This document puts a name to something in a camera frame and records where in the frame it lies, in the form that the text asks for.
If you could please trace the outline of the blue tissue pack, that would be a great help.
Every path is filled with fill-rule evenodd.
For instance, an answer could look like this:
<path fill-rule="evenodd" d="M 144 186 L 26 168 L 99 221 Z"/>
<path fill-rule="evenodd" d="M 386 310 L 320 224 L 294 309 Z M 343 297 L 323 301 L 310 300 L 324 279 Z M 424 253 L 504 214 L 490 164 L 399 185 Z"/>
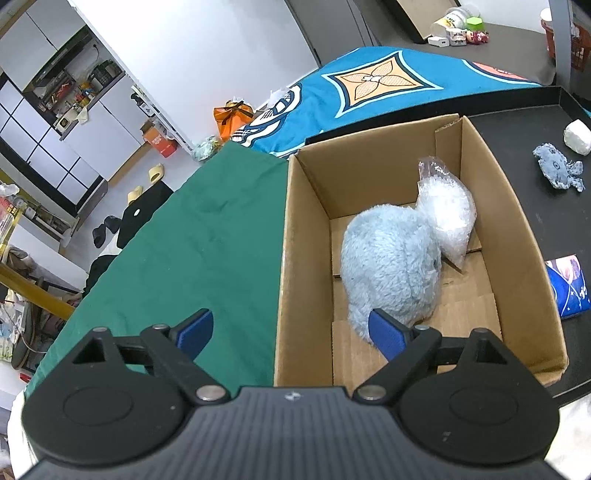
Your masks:
<path fill-rule="evenodd" d="M 590 293 L 578 257 L 572 254 L 547 260 L 545 264 L 560 318 L 589 311 Z"/>

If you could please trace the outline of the blue grey fabric toy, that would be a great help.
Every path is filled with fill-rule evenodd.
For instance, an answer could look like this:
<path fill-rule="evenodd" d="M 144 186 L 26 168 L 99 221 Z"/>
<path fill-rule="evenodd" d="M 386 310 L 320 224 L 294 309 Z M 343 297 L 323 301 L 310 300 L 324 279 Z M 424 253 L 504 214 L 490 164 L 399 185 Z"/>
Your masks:
<path fill-rule="evenodd" d="M 570 161 L 551 143 L 538 145 L 533 150 L 539 168 L 553 188 L 568 190 L 574 188 L 578 193 L 585 191 L 582 179 L 583 163 L 579 160 Z"/>

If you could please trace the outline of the white soft block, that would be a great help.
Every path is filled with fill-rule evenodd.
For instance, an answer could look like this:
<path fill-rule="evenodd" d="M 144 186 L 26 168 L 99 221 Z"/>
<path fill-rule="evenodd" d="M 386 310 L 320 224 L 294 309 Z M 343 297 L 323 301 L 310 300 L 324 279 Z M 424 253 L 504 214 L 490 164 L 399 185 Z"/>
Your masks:
<path fill-rule="evenodd" d="M 581 156 L 591 152 L 591 130 L 581 120 L 569 123 L 563 132 L 565 145 Z"/>

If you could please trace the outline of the fluffy light blue plush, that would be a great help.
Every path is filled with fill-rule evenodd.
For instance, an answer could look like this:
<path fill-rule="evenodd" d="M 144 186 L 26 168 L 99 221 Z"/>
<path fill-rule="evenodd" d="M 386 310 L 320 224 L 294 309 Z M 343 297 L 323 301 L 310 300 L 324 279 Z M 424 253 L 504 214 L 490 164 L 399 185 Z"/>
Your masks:
<path fill-rule="evenodd" d="M 390 204 L 361 212 L 346 227 L 341 248 L 349 325 L 370 342 L 374 309 L 407 327 L 430 317 L 439 302 L 441 270 L 441 249 L 423 214 Z"/>

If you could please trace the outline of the brown cardboard box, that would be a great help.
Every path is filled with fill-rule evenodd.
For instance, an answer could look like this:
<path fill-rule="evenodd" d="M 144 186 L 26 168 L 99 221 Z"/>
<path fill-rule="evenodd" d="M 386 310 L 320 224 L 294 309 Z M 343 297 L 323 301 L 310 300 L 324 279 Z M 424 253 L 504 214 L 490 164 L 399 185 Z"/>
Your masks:
<path fill-rule="evenodd" d="M 567 369 L 538 243 L 465 117 L 346 135 L 288 161 L 274 384 L 356 388 L 385 364 L 374 309 L 452 337 L 485 327 L 545 386 Z"/>

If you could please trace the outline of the green table cloth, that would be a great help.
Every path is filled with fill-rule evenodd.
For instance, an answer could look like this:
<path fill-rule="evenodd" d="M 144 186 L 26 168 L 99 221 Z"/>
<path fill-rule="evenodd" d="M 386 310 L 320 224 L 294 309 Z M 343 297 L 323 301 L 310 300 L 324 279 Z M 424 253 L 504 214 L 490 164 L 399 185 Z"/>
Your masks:
<path fill-rule="evenodd" d="M 197 310 L 213 335 L 197 364 L 230 391 L 273 384 L 287 161 L 224 146 L 153 214 L 81 301 L 31 380 L 91 329 L 135 336 Z"/>

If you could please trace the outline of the clear bag of white filling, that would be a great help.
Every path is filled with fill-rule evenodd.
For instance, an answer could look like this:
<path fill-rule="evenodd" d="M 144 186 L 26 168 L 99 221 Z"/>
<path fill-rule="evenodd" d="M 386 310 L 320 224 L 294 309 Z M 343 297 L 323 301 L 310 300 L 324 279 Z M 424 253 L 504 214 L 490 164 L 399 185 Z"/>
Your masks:
<path fill-rule="evenodd" d="M 442 254 L 462 270 L 477 209 L 470 190 L 437 157 L 418 162 L 416 208 L 429 220 Z"/>

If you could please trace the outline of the yellow slipper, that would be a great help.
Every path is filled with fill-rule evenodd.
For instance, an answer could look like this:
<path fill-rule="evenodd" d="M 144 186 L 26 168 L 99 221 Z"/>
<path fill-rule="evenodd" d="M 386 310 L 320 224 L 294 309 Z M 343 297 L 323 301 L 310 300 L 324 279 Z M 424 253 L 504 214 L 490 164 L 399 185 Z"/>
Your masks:
<path fill-rule="evenodd" d="M 148 180 L 151 185 L 160 181 L 165 174 L 164 166 L 158 163 L 148 170 Z"/>
<path fill-rule="evenodd" d="M 130 205 L 137 200 L 143 193 L 143 187 L 137 186 L 127 194 L 127 205 Z"/>

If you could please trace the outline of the black tray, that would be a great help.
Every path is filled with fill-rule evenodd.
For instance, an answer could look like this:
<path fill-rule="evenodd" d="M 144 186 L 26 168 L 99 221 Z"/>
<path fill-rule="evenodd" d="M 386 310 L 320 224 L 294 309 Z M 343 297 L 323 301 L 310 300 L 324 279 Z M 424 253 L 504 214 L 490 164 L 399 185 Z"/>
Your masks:
<path fill-rule="evenodd" d="M 384 361 L 348 324 L 342 236 L 359 213 L 410 206 L 419 161 L 443 161 L 473 195 L 462 268 L 443 262 L 425 323 L 450 336 L 486 327 L 568 402 L 590 388 L 590 318 L 561 321 L 547 261 L 590 266 L 590 196 L 556 191 L 534 148 L 559 144 L 579 105 L 557 88 L 482 94 L 386 114 L 312 137 L 288 170 L 277 316 L 277 386 L 356 387 Z"/>

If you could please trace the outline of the orange cardboard box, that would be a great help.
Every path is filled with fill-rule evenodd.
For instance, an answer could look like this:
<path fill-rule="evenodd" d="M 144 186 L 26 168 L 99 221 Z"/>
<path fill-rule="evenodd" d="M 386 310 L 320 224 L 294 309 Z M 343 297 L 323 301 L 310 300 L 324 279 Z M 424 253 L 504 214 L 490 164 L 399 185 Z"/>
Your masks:
<path fill-rule="evenodd" d="M 145 124 L 142 126 L 141 131 L 143 139 L 163 158 L 168 158 L 176 151 L 176 141 L 166 138 L 165 135 L 153 125 Z"/>

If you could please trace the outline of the orange bag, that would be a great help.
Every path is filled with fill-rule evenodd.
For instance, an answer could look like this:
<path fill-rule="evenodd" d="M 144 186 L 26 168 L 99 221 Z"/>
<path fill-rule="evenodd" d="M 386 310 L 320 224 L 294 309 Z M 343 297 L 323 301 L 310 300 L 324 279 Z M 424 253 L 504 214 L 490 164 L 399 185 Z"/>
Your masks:
<path fill-rule="evenodd" d="M 213 109 L 218 136 L 222 142 L 228 141 L 236 130 L 252 122 L 254 111 L 243 101 L 228 101 L 222 107 Z"/>

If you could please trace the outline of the blue patterned blanket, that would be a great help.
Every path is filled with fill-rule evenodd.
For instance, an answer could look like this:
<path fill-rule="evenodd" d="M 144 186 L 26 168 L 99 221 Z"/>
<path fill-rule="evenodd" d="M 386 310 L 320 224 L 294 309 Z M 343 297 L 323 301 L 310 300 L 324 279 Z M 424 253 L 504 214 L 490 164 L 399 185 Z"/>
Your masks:
<path fill-rule="evenodd" d="M 231 140 L 287 158 L 312 136 L 389 112 L 538 83 L 489 65 L 408 48 L 362 47 L 276 92 Z"/>

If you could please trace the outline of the white charger box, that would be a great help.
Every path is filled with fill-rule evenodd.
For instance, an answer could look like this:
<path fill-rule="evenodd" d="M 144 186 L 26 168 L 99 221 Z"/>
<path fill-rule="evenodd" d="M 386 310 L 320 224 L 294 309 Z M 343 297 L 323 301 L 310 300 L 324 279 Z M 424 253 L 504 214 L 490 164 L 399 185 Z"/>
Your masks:
<path fill-rule="evenodd" d="M 438 48 L 450 47 L 450 40 L 447 36 L 431 35 L 427 39 L 428 44 Z"/>

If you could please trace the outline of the grey bench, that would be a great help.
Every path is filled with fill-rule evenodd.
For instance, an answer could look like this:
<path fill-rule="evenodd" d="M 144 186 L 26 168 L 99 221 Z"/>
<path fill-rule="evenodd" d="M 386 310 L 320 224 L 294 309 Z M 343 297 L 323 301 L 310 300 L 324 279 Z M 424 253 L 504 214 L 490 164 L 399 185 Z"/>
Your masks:
<path fill-rule="evenodd" d="M 480 46 L 437 48 L 418 44 L 382 1 L 288 1 L 318 66 L 366 46 L 404 47 L 490 65 L 542 85 L 554 83 L 555 66 L 541 33 L 488 24 Z"/>

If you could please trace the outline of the green lidded cup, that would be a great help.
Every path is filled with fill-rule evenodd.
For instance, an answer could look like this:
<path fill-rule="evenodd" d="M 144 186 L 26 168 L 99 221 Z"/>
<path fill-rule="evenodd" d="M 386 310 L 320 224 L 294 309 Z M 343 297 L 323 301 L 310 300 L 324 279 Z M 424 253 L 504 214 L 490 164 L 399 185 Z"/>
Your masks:
<path fill-rule="evenodd" d="M 472 32 L 484 32 L 485 24 L 481 17 L 472 16 L 466 19 L 466 28 Z"/>

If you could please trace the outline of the brown board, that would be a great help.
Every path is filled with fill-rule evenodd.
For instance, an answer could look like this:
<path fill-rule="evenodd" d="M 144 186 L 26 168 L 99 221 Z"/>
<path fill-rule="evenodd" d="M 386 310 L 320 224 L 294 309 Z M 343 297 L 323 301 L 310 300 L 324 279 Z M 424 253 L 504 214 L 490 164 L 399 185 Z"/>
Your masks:
<path fill-rule="evenodd" d="M 389 7 L 394 18 L 414 43 L 424 43 L 431 33 L 431 25 L 449 9 L 460 6 L 449 0 L 392 0 Z"/>

